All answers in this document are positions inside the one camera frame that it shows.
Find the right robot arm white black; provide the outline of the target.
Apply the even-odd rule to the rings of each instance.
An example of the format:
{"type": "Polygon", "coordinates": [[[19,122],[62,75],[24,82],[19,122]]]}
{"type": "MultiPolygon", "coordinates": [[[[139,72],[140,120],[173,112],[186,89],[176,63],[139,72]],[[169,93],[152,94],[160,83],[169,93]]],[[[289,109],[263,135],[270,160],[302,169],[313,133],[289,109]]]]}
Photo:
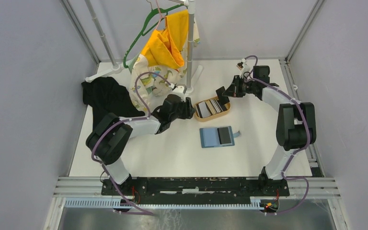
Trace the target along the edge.
{"type": "Polygon", "coordinates": [[[250,72],[235,75],[229,87],[221,87],[217,95],[222,99],[242,98],[252,94],[270,105],[277,113],[276,140],[278,146],[270,162],[259,175],[258,191],[271,195],[288,181],[308,179],[304,176],[287,177],[287,170],[295,156],[316,140],[315,108],[292,98],[270,81],[270,67],[254,66],[250,72]]]}

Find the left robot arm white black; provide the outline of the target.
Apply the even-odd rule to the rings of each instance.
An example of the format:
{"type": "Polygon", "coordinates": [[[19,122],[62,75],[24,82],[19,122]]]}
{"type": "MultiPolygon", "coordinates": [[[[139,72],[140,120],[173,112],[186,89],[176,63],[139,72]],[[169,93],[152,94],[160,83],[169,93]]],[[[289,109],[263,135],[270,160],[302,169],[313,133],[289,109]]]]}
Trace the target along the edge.
{"type": "Polygon", "coordinates": [[[113,113],[107,114],[87,137],[85,145],[91,151],[92,160],[100,163],[114,182],[113,189],[119,195],[126,195],[131,190],[128,180],[131,174],[121,155],[128,141],[139,136],[160,134],[169,129],[176,119],[191,119],[195,111],[190,97],[182,99],[169,94],[149,117],[123,118],[113,113]]]}

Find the oval wooden card tray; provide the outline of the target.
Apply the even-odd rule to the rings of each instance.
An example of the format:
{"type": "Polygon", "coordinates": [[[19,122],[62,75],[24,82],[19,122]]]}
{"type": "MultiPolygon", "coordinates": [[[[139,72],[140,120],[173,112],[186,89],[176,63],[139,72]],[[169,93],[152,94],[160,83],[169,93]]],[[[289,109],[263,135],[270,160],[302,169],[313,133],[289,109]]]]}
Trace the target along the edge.
{"type": "Polygon", "coordinates": [[[216,96],[196,103],[194,108],[196,120],[206,122],[228,114],[230,111],[230,101],[228,97],[220,99],[216,96]]]}

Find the dark credit card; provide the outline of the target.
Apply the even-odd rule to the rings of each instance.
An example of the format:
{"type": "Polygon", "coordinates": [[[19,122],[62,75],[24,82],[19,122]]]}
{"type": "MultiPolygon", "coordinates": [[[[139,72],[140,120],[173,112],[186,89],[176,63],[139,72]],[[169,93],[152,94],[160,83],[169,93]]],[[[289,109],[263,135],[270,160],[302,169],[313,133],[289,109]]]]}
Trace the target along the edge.
{"type": "Polygon", "coordinates": [[[220,127],[217,132],[220,145],[231,145],[233,143],[230,126],[220,127]]]}

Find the blue card holder wallet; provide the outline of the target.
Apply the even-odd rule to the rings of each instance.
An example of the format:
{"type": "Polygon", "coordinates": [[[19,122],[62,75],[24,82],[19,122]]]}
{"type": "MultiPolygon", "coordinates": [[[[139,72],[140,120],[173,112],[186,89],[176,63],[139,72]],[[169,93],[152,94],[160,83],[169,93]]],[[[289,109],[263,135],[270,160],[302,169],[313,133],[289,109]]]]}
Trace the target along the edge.
{"type": "Polygon", "coordinates": [[[242,134],[239,130],[237,132],[233,132],[231,127],[233,143],[231,145],[220,145],[217,132],[218,128],[220,127],[205,127],[199,129],[201,148],[221,148],[234,146],[235,138],[239,137],[242,134]]]}

